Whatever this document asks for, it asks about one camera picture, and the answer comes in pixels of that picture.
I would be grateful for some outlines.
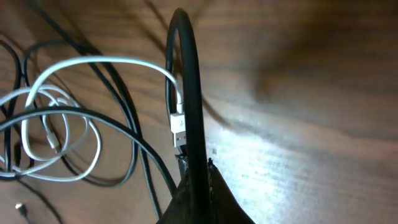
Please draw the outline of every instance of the wooden surface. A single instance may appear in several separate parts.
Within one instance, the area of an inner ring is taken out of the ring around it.
[[[19,1],[1,2],[2,35],[23,49],[59,38]],[[396,1],[56,4],[46,4],[50,15],[102,53],[159,64],[164,63],[165,24],[177,7],[187,10],[200,58],[208,155],[256,223],[398,222]],[[14,70],[10,57],[4,50],[0,53],[4,94],[11,89]],[[44,69],[75,55],[68,47],[51,47],[39,52],[37,63]],[[136,104],[144,137],[179,181],[164,78],[146,68],[116,68]],[[123,120],[88,66],[65,69],[58,76],[87,108]],[[74,124],[76,130],[83,126],[78,118]],[[129,141],[100,128],[104,154],[94,173],[122,175]],[[78,153],[90,158],[94,143],[91,137]],[[46,172],[68,174],[61,164]],[[154,179],[165,209],[170,195],[157,171]],[[155,223],[140,164],[129,182],[116,189],[83,182],[30,183],[49,197],[66,223]],[[2,183],[0,189],[2,223],[24,222],[14,211],[17,201],[27,202],[35,223],[55,223],[49,211],[16,184]]]

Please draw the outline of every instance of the white cable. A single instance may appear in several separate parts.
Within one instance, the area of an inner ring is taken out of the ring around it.
[[[180,114],[183,113],[183,100],[182,100],[181,90],[178,86],[177,80],[174,78],[174,76],[169,71],[167,71],[166,69],[164,69],[158,65],[155,65],[153,63],[150,63],[150,62],[147,62],[144,60],[139,60],[136,58],[129,58],[129,57],[112,57],[112,56],[86,56],[86,57],[70,58],[68,60],[58,62],[58,63],[52,65],[51,67],[49,67],[48,69],[46,69],[44,72],[42,72],[42,74],[36,79],[36,81],[34,82],[32,87],[21,88],[19,90],[13,91],[12,93],[0,98],[0,105],[5,104],[5,102],[9,101],[10,99],[12,99],[13,97],[15,97],[17,95],[29,93],[27,96],[26,103],[25,103],[25,109],[28,110],[32,106],[34,99],[36,97],[36,94],[40,93],[40,94],[43,94],[51,99],[49,106],[53,106],[53,105],[59,106],[59,104],[61,103],[61,104],[68,105],[68,106],[80,107],[79,104],[72,97],[70,97],[67,93],[65,93],[62,89],[60,89],[56,86],[52,86],[52,85],[44,85],[44,81],[49,76],[51,76],[54,72],[56,72],[62,68],[69,67],[72,65],[81,64],[81,63],[95,63],[95,62],[131,63],[131,64],[143,65],[143,66],[146,66],[149,68],[153,68],[153,69],[163,73],[175,87],[176,96],[177,96],[177,113],[180,113]],[[61,93],[64,98],[55,98],[50,93],[48,93],[46,90],[57,91],[57,92]],[[28,136],[29,121],[23,120],[22,124],[21,124],[21,139],[22,139],[23,148],[24,148],[26,154],[30,158],[35,159],[37,161],[42,161],[44,163],[34,166],[34,167],[31,167],[26,170],[21,170],[19,167],[13,166],[12,168],[17,172],[0,172],[0,176],[15,177],[16,175],[28,175],[28,176],[31,176],[34,178],[56,181],[56,182],[71,182],[71,181],[80,180],[80,179],[86,177],[94,169],[94,166],[96,165],[96,163],[99,159],[99,156],[101,154],[101,136],[100,136],[97,128],[95,127],[94,123],[92,123],[90,119],[88,119],[86,117],[82,117],[85,120],[85,125],[86,125],[85,131],[79,140],[77,140],[76,142],[74,142],[73,144],[71,144],[69,146],[68,144],[69,144],[69,138],[70,138],[70,127],[69,127],[69,123],[68,123],[68,119],[67,119],[66,115],[62,114],[62,116],[63,116],[63,120],[65,123],[66,136],[65,136],[65,143],[59,153],[56,153],[54,156],[47,157],[47,158],[35,155],[33,153],[33,151],[31,150],[30,143],[29,143],[29,136]],[[54,137],[51,135],[53,133],[51,132],[50,128],[47,126],[46,116],[43,116],[42,119],[43,119],[43,125],[45,128],[45,131],[47,133],[47,138],[51,144],[52,143],[51,141],[54,141],[53,140]],[[51,177],[51,176],[46,176],[46,175],[34,174],[34,172],[37,172],[39,170],[42,170],[42,169],[50,166],[51,164],[56,162],[61,156],[67,154],[68,152],[70,152],[71,150],[76,148],[79,144],[81,144],[81,142],[86,138],[86,135],[88,132],[88,126],[90,126],[90,128],[93,130],[93,132],[97,138],[97,151],[96,151],[96,154],[95,154],[95,157],[94,157],[92,163],[90,164],[89,168],[87,168],[86,171],[84,171],[83,173],[76,175],[74,177]],[[4,162],[4,158],[1,156],[0,156],[0,161]]]
[[[64,98],[56,99],[50,93],[48,93],[46,90],[57,91],[57,92],[61,93],[67,100]],[[12,93],[2,97],[0,99],[0,105],[5,104],[5,102],[9,101],[10,99],[12,99],[13,97],[15,97],[17,95],[21,95],[21,94],[29,93],[29,92],[31,92],[31,88],[21,88],[21,89],[15,90]],[[51,99],[49,106],[52,106],[52,105],[59,106],[59,104],[61,103],[61,104],[68,105],[68,106],[80,107],[79,104],[72,97],[70,97],[62,89],[60,89],[56,86],[42,85],[42,86],[40,86],[38,92]],[[26,154],[32,159],[35,159],[37,161],[45,161],[45,162],[40,165],[26,169],[26,170],[21,170],[19,167],[13,166],[12,168],[14,170],[16,170],[17,172],[0,172],[0,176],[15,177],[16,175],[28,175],[30,177],[34,177],[34,178],[38,178],[38,179],[42,179],[42,180],[56,181],[56,182],[71,182],[71,181],[80,180],[80,179],[86,177],[94,169],[94,167],[100,157],[100,154],[101,154],[102,142],[101,142],[100,133],[98,132],[96,126],[90,119],[88,119],[86,117],[82,117],[85,120],[85,126],[86,126],[85,130],[84,130],[81,138],[69,146],[69,135],[70,135],[69,123],[68,123],[66,115],[63,114],[62,116],[63,116],[63,120],[65,122],[65,129],[66,129],[67,134],[65,136],[65,143],[64,143],[61,151],[58,154],[56,154],[55,156],[49,157],[49,158],[42,158],[42,157],[36,156],[34,153],[32,153],[32,151],[30,149],[29,137],[28,137],[27,133],[25,135],[21,131],[22,145],[24,146],[24,150],[25,150]],[[96,150],[96,154],[94,156],[92,163],[90,164],[89,168],[87,168],[86,171],[82,172],[79,175],[73,176],[73,177],[51,177],[51,176],[47,176],[47,175],[33,174],[33,172],[37,172],[39,170],[42,170],[42,169],[50,166],[51,164],[56,162],[61,156],[65,155],[66,153],[68,153],[71,150],[73,150],[74,148],[76,148],[79,144],[81,144],[83,142],[83,140],[86,138],[86,135],[88,132],[88,125],[90,125],[90,128],[93,130],[93,132],[97,138],[97,150]],[[4,162],[4,158],[1,156],[0,156],[0,161]]]
[[[154,63],[150,63],[145,60],[140,60],[136,58],[130,58],[130,57],[116,57],[116,56],[83,56],[83,57],[75,57],[75,58],[70,58],[61,62],[58,62],[52,66],[50,66],[48,69],[46,69],[44,72],[40,74],[40,76],[36,79],[35,83],[32,85],[32,91],[29,93],[27,99],[26,99],[26,104],[25,108],[29,107],[32,105],[34,97],[37,93],[37,90],[39,89],[39,86],[41,86],[44,81],[51,76],[54,72],[66,68],[72,65],[78,65],[81,63],[95,63],[95,62],[109,62],[109,63],[131,63],[134,65],[143,65],[145,67],[153,68],[155,70],[160,71],[163,73],[174,85],[175,91],[176,91],[176,97],[177,97],[177,112],[182,113],[182,108],[183,108],[183,100],[182,100],[182,94],[181,90],[178,86],[177,80],[174,78],[174,76],[167,71],[166,69],[162,68],[159,65],[156,65]]]

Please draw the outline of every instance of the wood grain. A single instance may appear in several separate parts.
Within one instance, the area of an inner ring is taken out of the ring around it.
[[[55,1],[45,8],[69,33],[108,55],[164,63],[174,9],[190,14],[205,98],[208,155],[256,223],[396,223],[398,220],[398,16],[396,1]],[[2,35],[26,49],[59,38],[19,1],[1,1]],[[76,56],[68,47],[37,55],[45,69]],[[10,90],[12,60],[0,51],[1,88]],[[164,105],[164,78],[115,65],[136,104],[145,138],[179,181]],[[57,73],[87,108],[123,121],[117,104],[86,65]],[[62,132],[62,124],[54,117]],[[75,118],[79,128],[83,124]],[[100,126],[104,155],[96,175],[121,175],[129,141]],[[93,154],[93,137],[78,151]],[[138,165],[116,189],[82,182],[31,180],[67,223],[154,223]],[[165,209],[167,188],[154,170]],[[54,170],[65,174],[61,164]],[[1,184],[0,215],[23,223],[14,202],[49,211],[16,184]]]

